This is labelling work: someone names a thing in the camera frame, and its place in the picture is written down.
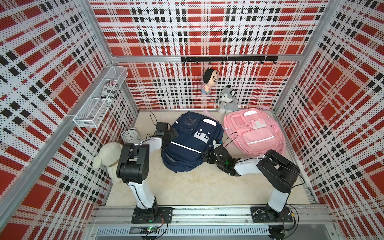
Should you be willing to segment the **navy blue backpack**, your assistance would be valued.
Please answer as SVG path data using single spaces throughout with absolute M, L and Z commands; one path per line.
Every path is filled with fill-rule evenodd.
M 172 125 L 178 136 L 163 147 L 162 160 L 171 171 L 189 172 L 203 164 L 202 153 L 214 149 L 214 141 L 222 140 L 220 122 L 205 115 L 187 112 Z

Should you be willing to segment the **pink school backpack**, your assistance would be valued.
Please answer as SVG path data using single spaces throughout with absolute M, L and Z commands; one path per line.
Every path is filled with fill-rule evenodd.
M 228 140 L 223 142 L 230 147 L 236 147 L 247 157 L 259 157 L 268 150 L 274 150 L 283 155 L 286 151 L 286 140 L 278 122 L 269 112 L 257 109 L 242 109 L 225 114 L 205 110 L 209 117 L 222 123 Z

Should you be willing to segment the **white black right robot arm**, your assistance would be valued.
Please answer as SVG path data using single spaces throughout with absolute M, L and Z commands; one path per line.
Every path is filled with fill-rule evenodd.
M 216 165 L 232 177 L 261 174 L 272 185 L 271 196 L 264 207 L 252 207 L 254 223 L 295 223 L 292 211 L 287 206 L 292 189 L 301 176 L 299 167 L 274 150 L 268 150 L 261 157 L 248 159 L 233 158 L 223 145 L 202 153 L 203 160 Z

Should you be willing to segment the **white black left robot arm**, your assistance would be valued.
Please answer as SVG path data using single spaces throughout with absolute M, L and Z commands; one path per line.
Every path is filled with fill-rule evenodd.
M 121 150 L 116 174 L 132 190 L 137 205 L 133 212 L 133 224 L 169 224 L 173 208 L 159 207 L 155 195 L 146 181 L 150 171 L 150 155 L 160 150 L 178 133 L 169 123 L 156 123 L 155 135 L 139 144 L 125 144 Z

